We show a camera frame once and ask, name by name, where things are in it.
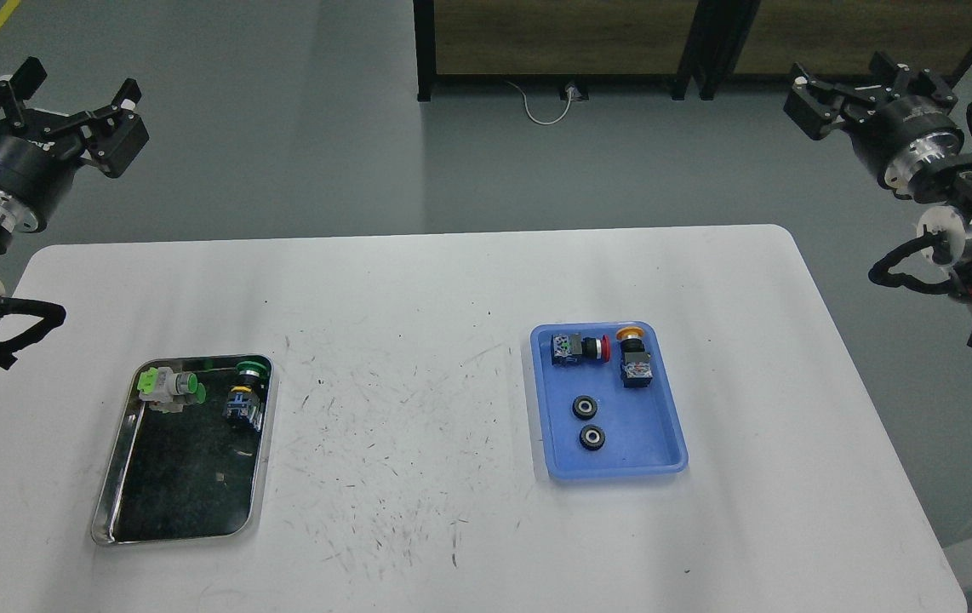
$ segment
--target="metal tray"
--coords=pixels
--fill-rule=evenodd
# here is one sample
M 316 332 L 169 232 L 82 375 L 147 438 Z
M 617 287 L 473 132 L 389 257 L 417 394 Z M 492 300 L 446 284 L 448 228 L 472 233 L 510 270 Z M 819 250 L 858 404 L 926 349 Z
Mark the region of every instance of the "metal tray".
M 271 372 L 260 392 L 265 414 L 259 431 L 221 416 L 236 365 L 244 360 Z M 207 388 L 205 403 L 176 414 L 147 410 L 136 385 L 151 366 L 197 373 Z M 263 501 L 276 385 L 271 360 L 255 354 L 165 358 L 140 366 L 129 383 L 93 513 L 93 540 L 117 546 L 230 536 L 251 524 Z

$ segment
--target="white table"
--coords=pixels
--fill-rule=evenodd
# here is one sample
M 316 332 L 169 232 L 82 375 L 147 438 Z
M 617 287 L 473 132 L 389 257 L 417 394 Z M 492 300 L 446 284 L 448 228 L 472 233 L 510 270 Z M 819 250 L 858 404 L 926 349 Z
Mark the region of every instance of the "white table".
M 777 226 L 69 245 L 15 293 L 70 317 L 0 370 L 0 610 L 966 610 Z M 628 318 L 689 468 L 551 481 L 529 332 Z M 131 374 L 239 352 L 280 377 L 258 524 L 95 546 Z

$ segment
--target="black metal frame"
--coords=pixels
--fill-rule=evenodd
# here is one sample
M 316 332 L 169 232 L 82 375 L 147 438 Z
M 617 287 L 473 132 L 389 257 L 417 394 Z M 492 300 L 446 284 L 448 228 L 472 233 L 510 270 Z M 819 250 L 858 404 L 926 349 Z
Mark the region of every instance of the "black metal frame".
M 701 45 L 705 42 L 709 25 L 717 13 L 718 0 L 699 0 L 689 28 L 687 43 L 679 59 L 679 70 L 674 74 L 437 74 L 437 39 L 434 0 L 415 0 L 415 46 L 417 70 L 419 70 L 419 102 L 432 99 L 436 84 L 475 85 L 518 80 L 521 83 L 541 83 L 563 89 L 565 84 L 576 81 L 583 87 L 588 83 L 605 84 L 653 84 L 664 86 L 673 100 L 683 100 L 695 70 L 699 65 Z
M 724 81 L 737 83 L 778 84 L 788 83 L 788 70 L 783 75 L 773 74 L 735 74 L 735 62 L 740 58 L 747 35 L 751 34 L 755 15 L 758 14 L 762 0 L 726 0 L 719 3 L 712 17 L 715 30 L 706 36 L 697 59 L 696 81 L 699 82 L 699 95 L 702 100 L 712 100 Z M 954 74 L 945 75 L 949 85 L 954 86 L 972 65 L 972 47 L 966 52 Z M 829 81 L 847 84 L 870 83 L 870 74 L 824 74 Z

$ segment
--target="white cable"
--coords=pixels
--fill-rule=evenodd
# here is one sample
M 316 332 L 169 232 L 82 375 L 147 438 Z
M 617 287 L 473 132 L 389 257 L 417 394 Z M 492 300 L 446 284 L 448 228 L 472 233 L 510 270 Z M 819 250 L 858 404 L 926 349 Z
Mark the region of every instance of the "white cable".
M 535 119 L 535 117 L 532 117 L 532 109 L 528 108 L 528 94 L 525 94 L 524 90 L 520 89 L 520 85 L 516 85 L 516 83 L 511 81 L 506 81 L 506 83 L 512 85 L 513 87 L 516 87 L 517 92 L 520 92 L 520 95 L 524 97 L 524 112 L 528 113 L 528 119 L 534 121 L 535 123 L 538 123 L 539 125 L 553 125 L 563 120 L 565 118 L 565 113 L 569 112 L 569 107 L 570 105 L 573 104 L 573 90 L 565 89 L 565 110 L 563 110 L 563 112 L 561 112 L 561 115 L 557 116 L 557 119 L 555 120 L 540 121 L 538 119 Z

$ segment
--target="wooden panel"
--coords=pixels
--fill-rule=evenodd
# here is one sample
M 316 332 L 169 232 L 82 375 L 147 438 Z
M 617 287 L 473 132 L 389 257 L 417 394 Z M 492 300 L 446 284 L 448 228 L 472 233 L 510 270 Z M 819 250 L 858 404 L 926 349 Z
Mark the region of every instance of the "wooden panel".
M 697 0 L 436 0 L 437 74 L 674 74 Z
M 736 74 L 867 74 L 872 52 L 956 72 L 972 47 L 972 0 L 763 0 Z

